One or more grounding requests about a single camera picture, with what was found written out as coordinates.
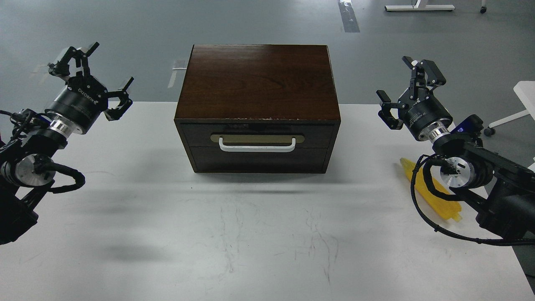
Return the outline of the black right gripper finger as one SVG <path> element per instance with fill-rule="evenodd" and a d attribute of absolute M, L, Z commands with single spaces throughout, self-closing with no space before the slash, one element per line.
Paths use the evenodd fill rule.
<path fill-rule="evenodd" d="M 403 56 L 403 62 L 411 69 L 408 95 L 411 100 L 423 100 L 433 95 L 433 91 L 446 84 L 446 78 L 434 61 L 417 61 Z"/>
<path fill-rule="evenodd" d="M 383 90 L 376 90 L 376 94 L 380 98 L 381 109 L 378 111 L 378 116 L 380 119 L 391 129 L 391 130 L 401 130 L 403 128 L 403 120 L 399 118 L 394 118 L 391 109 L 404 109 L 404 103 L 394 103 L 388 97 L 387 93 Z"/>

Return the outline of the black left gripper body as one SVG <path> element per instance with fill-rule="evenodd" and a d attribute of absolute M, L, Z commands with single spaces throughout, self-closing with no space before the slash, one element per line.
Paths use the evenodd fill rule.
<path fill-rule="evenodd" d="M 107 109 L 106 91 L 107 88 L 93 76 L 71 77 L 44 112 L 49 118 L 62 116 L 74 122 L 74 132 L 85 135 Z"/>

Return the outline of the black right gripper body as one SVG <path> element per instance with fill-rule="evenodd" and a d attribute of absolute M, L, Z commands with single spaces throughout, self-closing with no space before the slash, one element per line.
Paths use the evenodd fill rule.
<path fill-rule="evenodd" d="M 422 131 L 433 122 L 440 121 L 445 127 L 449 127 L 453 122 L 447 109 L 429 89 L 417 89 L 416 95 L 406 89 L 398 103 L 408 105 L 407 109 L 399 109 L 399 118 L 417 141 L 427 139 Z"/>

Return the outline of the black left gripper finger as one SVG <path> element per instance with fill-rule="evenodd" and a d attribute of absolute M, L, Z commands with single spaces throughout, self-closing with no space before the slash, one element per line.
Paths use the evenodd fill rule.
<path fill-rule="evenodd" d="M 128 88 L 130 85 L 134 82 L 134 77 L 130 77 L 124 84 L 122 88 L 120 88 L 117 91 L 106 91 L 105 97 L 107 99 L 111 98 L 117 98 L 119 100 L 119 104 L 115 108 L 107 108 L 104 111 L 105 117 L 109 121 L 117 121 L 122 118 L 124 113 L 131 107 L 132 100 L 130 99 Z"/>
<path fill-rule="evenodd" d="M 77 77 L 88 78 L 91 75 L 88 63 L 88 57 L 100 46 L 99 42 L 94 42 L 88 48 L 78 48 L 70 46 L 65 50 L 65 53 L 59 57 L 56 63 L 48 64 L 48 74 L 59 78 L 70 78 L 69 63 L 72 59 L 75 60 L 75 67 L 77 68 Z"/>

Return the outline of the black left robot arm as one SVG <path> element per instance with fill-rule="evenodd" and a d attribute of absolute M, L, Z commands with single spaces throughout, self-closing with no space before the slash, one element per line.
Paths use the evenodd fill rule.
<path fill-rule="evenodd" d="M 70 46 L 48 72 L 65 86 L 44 109 L 35 112 L 1 111 L 13 124 L 8 142 L 1 143 L 0 242 L 15 242 L 38 222 L 35 207 L 47 193 L 66 193 L 85 185 L 80 171 L 52 160 L 64 149 L 73 133 L 84 135 L 100 114 L 119 120 L 132 105 L 129 78 L 117 91 L 110 91 L 91 75 L 88 58 L 99 47 Z"/>

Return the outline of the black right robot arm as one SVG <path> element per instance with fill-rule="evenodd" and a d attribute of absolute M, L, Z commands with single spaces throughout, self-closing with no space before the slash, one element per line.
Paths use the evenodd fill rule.
<path fill-rule="evenodd" d="M 413 204 L 420 217 L 435 232 L 449 237 L 493 246 L 534 245 L 527 232 L 534 232 L 534 172 L 483 147 L 483 122 L 470 115 L 453 131 L 447 109 L 433 91 L 446 79 L 431 60 L 403 57 L 411 70 L 409 86 L 394 102 L 378 90 L 378 116 L 392 130 L 404 126 L 417 141 L 430 141 L 434 154 L 422 155 L 410 179 Z M 478 225 L 497 239 L 466 237 L 446 230 L 429 219 L 415 196 L 417 173 L 423 173 L 432 196 L 445 201 L 462 201 L 476 211 Z"/>

